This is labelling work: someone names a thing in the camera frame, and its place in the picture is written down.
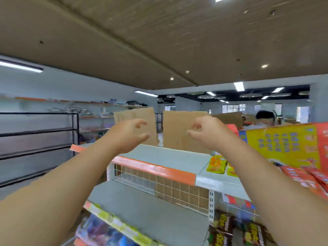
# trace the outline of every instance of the fluorescent tube light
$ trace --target fluorescent tube light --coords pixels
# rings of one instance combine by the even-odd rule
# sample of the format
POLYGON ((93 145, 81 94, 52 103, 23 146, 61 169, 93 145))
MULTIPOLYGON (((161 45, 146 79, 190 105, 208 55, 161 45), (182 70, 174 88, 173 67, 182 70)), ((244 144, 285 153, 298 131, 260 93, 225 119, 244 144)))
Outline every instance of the fluorescent tube light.
POLYGON ((234 85, 235 85, 237 91, 245 90, 243 82, 235 82, 234 85))
POLYGON ((276 88, 272 93, 278 93, 279 91, 281 91, 282 89, 284 89, 285 87, 278 87, 276 88))
POLYGON ((213 92, 208 91, 207 94, 210 94, 211 96, 216 96, 213 92))
POLYGON ((158 95, 151 94, 151 93, 144 92, 144 91, 134 91, 134 92, 139 93, 139 94, 148 95, 148 96, 151 96, 151 97, 158 97, 158 95))
POLYGON ((20 64, 20 63, 15 63, 15 62, 7 61, 7 60, 0 60, 0 66, 14 68, 14 69, 18 69, 18 70, 32 71, 32 72, 37 72, 37 73, 43 72, 42 68, 24 65, 24 64, 20 64))

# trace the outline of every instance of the bare arm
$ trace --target bare arm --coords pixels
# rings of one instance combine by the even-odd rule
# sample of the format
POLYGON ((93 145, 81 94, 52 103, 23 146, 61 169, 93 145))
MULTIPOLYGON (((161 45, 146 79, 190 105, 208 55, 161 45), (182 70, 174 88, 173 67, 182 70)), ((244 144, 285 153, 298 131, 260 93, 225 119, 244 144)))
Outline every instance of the bare arm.
POLYGON ((222 153, 279 245, 326 245, 328 202, 289 179, 218 119, 197 118, 188 131, 195 140, 222 153))
POLYGON ((58 246, 111 160, 144 142, 133 119, 111 128, 87 150, 0 202, 1 245, 58 246))

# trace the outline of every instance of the hand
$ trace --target hand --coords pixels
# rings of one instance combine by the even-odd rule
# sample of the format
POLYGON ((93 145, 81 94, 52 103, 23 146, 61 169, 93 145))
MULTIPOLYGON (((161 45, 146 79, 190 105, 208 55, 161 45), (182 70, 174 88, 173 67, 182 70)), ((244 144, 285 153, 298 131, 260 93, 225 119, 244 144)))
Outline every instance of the hand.
POLYGON ((135 132, 135 129, 140 128, 142 124, 147 125, 147 122, 143 119, 131 119, 119 122, 114 125, 102 139, 109 141, 116 155, 128 153, 150 137, 149 133, 138 135, 135 132))
POLYGON ((212 116, 196 118, 192 128, 201 128, 202 131, 188 130, 189 136, 216 152, 219 152, 220 147, 227 143, 226 140, 234 135, 223 122, 212 116))

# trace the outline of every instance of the brown ceiling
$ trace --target brown ceiling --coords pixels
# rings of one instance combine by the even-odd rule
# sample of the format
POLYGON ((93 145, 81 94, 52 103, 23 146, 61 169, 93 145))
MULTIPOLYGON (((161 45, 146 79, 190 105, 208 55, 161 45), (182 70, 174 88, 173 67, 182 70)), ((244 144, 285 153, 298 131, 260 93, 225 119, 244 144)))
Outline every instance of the brown ceiling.
POLYGON ((0 53, 144 89, 323 74, 327 10, 328 0, 0 0, 0 53))

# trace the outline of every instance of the person's left hand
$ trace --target person's left hand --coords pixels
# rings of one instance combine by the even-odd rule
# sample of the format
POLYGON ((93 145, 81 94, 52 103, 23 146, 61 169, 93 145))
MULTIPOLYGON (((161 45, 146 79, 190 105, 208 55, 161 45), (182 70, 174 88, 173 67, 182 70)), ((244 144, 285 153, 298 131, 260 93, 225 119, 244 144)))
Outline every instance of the person's left hand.
POLYGON ((137 135, 134 132, 135 128, 140 128, 142 124, 147 125, 147 122, 143 119, 131 119, 119 122, 102 139, 109 142, 111 147, 114 148, 116 155, 128 153, 150 137, 149 133, 137 135))

